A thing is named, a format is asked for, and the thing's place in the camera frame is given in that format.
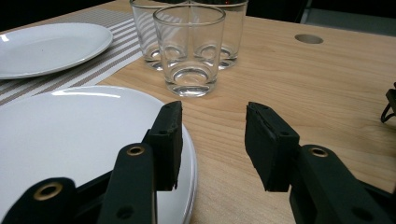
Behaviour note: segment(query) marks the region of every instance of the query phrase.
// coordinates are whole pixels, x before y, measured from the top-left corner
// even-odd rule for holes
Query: drinking glass
[[[161,66],[160,51],[155,33],[152,14],[162,7],[174,4],[187,3],[186,0],[130,0],[134,15],[134,26],[136,28],[140,49],[145,63],[158,71],[163,70]]]
[[[191,2],[218,7],[225,11],[227,16],[224,22],[219,69],[234,66],[238,58],[248,0],[191,0]]]
[[[179,95],[203,96],[216,86],[225,12],[196,4],[154,12],[167,88]]]

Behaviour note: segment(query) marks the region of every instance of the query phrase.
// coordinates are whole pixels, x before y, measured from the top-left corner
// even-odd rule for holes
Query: black mechanical part
[[[154,181],[151,147],[124,147],[117,157],[97,223],[157,223]]]
[[[357,180],[331,150],[300,147],[298,134],[288,127],[270,107],[248,104],[247,154],[266,190],[291,185],[290,205],[296,223],[395,222],[394,194],[368,189],[370,185]],[[282,137],[285,130],[294,137]]]
[[[272,108],[248,103],[245,146],[266,190],[289,190],[290,182],[285,176],[299,139],[297,132]]]
[[[49,178],[26,190],[6,214],[3,224],[70,223],[77,198],[72,180]]]
[[[385,107],[384,112],[382,112],[382,114],[381,114],[381,122],[383,122],[383,123],[385,123],[388,119],[394,117],[395,112],[396,112],[396,90],[394,90],[394,89],[388,90],[386,96],[388,98],[389,103]],[[388,114],[388,112],[391,108],[393,110],[393,113]]]
[[[183,149],[182,107],[180,101],[164,105],[143,143],[154,149],[156,190],[177,188],[177,177]]]

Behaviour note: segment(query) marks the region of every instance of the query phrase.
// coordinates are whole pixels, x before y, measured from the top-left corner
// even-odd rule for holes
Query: dark background
[[[2,0],[0,31],[110,1],[112,0]],[[250,0],[247,15],[299,22],[306,3],[307,0]],[[396,0],[313,0],[311,7],[396,19]]]

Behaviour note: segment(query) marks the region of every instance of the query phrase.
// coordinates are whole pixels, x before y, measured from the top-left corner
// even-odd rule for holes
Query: striped table runner
[[[0,106],[47,91],[91,86],[142,56],[132,12],[93,9],[57,22],[86,22],[105,26],[113,43],[99,56],[76,67],[42,77],[0,80]]]

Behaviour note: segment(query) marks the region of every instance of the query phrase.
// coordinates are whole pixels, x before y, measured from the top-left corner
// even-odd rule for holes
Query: plate rim
[[[15,34],[19,34],[19,33],[25,33],[25,32],[30,32],[32,30],[40,30],[40,29],[45,29],[46,27],[54,27],[54,26],[65,26],[67,28],[72,28],[73,26],[81,26],[81,27],[95,27],[95,29],[99,29],[103,32],[103,36],[107,36],[106,41],[103,42],[103,44],[101,46],[98,46],[98,48],[96,49],[92,49],[90,53],[85,54],[85,55],[81,55],[81,58],[73,63],[65,63],[64,65],[61,66],[57,66],[55,68],[52,69],[46,69],[43,71],[38,71],[38,72],[25,72],[25,73],[7,73],[7,72],[2,72],[0,70],[0,80],[2,79],[14,79],[14,78],[25,78],[25,77],[40,77],[40,76],[44,76],[44,75],[49,75],[52,73],[56,73],[56,72],[60,72],[63,71],[65,69],[80,65],[82,63],[87,62],[88,60],[98,56],[99,54],[101,54],[103,51],[105,51],[108,47],[110,47],[110,45],[113,42],[114,39],[114,35],[111,33],[111,31],[106,28],[105,26],[102,25],[98,25],[98,24],[93,24],[93,23],[87,23],[87,22],[60,22],[60,23],[51,23],[51,24],[43,24],[43,25],[37,25],[37,26],[33,26],[33,27],[28,27],[28,28],[23,28],[20,30],[16,30],[16,31],[11,31],[8,33],[4,33],[1,35],[15,35]]]

